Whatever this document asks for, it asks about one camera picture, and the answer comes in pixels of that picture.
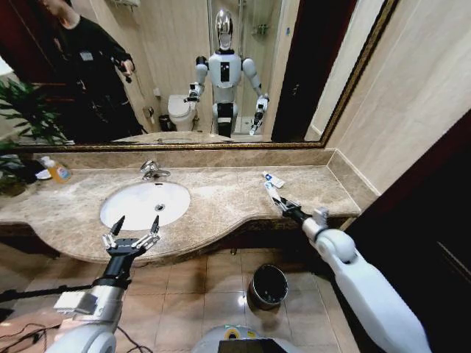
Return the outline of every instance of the tiled floor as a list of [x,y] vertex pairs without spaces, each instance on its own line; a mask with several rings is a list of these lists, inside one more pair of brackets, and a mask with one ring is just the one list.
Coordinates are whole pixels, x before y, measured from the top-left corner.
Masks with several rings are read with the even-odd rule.
[[[189,352],[203,334],[222,324],[252,327],[261,335],[284,338],[306,352],[350,353],[358,348],[330,283],[316,277],[296,257],[270,249],[229,250],[196,259],[132,270],[120,326],[154,352]],[[273,263],[288,278],[288,297],[277,309],[262,311],[247,303],[254,271]],[[103,266],[60,258],[38,270],[27,290],[84,285]],[[23,299],[13,316],[53,305],[55,297]],[[119,332],[117,352],[131,343]]]

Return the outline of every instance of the white sink basin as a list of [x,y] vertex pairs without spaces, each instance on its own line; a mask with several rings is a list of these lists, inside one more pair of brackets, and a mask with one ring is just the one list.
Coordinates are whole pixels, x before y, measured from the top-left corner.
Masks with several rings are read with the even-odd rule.
[[190,193],[170,182],[143,182],[131,185],[108,197],[102,205],[100,219],[112,227],[123,215],[123,230],[150,229],[156,215],[159,225],[176,221],[190,206]]

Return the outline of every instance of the chrome robot face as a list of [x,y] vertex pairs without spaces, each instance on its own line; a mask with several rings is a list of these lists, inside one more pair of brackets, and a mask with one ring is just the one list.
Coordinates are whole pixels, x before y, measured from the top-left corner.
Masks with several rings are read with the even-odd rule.
[[216,15],[216,32],[218,34],[219,48],[229,50],[233,41],[233,20],[230,12],[221,9]]

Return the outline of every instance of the humanoid robot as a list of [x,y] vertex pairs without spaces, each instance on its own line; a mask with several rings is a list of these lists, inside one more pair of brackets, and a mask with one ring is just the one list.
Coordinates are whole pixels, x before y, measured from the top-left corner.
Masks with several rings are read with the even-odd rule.
[[220,10],[216,16],[216,32],[219,41],[219,50],[210,56],[196,59],[196,82],[190,84],[187,101],[199,101],[205,90],[205,78],[210,74],[213,84],[214,100],[213,118],[217,121],[218,134],[230,137],[235,127],[238,107],[235,103],[237,85],[241,80],[241,71],[250,80],[257,93],[255,117],[252,122],[250,134],[254,135],[262,124],[263,114],[268,109],[268,94],[262,94],[262,85],[257,75],[255,63],[252,59],[241,59],[232,49],[233,20],[230,13]]

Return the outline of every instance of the drain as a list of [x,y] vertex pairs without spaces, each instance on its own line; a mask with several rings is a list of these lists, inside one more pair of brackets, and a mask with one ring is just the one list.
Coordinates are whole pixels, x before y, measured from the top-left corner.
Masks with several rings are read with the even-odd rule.
[[164,209],[165,209],[164,204],[158,204],[157,206],[154,207],[154,210],[156,210],[157,212],[163,211]]

